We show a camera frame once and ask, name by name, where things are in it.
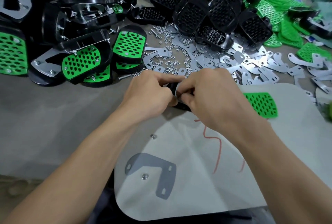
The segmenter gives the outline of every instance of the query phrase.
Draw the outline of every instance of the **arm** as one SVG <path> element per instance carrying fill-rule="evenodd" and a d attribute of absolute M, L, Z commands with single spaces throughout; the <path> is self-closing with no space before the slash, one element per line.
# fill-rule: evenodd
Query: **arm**
<path fill-rule="evenodd" d="M 238 148 L 277 223 L 332 223 L 330 188 L 258 116 L 227 70 L 192 73 L 177 92 L 207 127 Z"/>
<path fill-rule="evenodd" d="M 136 126 L 177 100 L 169 82 L 184 77 L 144 71 L 133 78 L 119 108 L 8 216 L 4 224 L 83 223 L 93 210 L 116 160 Z"/>

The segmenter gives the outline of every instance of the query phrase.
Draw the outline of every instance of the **gray table surface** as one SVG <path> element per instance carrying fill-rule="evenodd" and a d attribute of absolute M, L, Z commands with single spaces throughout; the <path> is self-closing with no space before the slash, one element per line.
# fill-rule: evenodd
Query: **gray table surface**
<path fill-rule="evenodd" d="M 151 5 L 146 0 L 138 4 Z M 148 35 L 149 46 L 160 47 L 159 41 Z M 270 50 L 281 52 L 284 62 L 294 66 L 287 54 L 297 49 L 282 46 Z M 183 63 L 181 51 L 173 50 L 173 55 Z M 277 74 L 280 83 L 294 83 L 290 75 Z M 130 79 L 104 88 L 69 82 L 44 88 L 28 78 L 0 75 L 0 174 L 46 178 L 116 109 Z M 300 84 L 303 89 L 315 90 L 309 78 L 301 79 Z"/>

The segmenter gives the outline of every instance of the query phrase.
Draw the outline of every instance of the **bolt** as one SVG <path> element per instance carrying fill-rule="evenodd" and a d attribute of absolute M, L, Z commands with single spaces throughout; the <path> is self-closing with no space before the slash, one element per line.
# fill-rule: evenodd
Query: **bolt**
<path fill-rule="evenodd" d="M 151 29 L 151 32 L 157 37 L 158 36 L 158 34 L 153 30 L 153 29 Z"/>
<path fill-rule="evenodd" d="M 146 180 L 148 177 L 149 177 L 149 175 L 148 175 L 147 173 L 144 173 L 144 174 L 142 175 L 142 179 L 143 179 L 143 180 Z"/>
<path fill-rule="evenodd" d="M 119 80 L 122 80 L 122 79 L 125 79 L 125 78 L 127 78 L 127 77 L 131 77 L 131 76 L 133 76 L 132 74 L 130 74 L 130 75 L 124 75 L 124 76 L 122 76 L 122 77 L 119 77 L 118 79 Z"/>

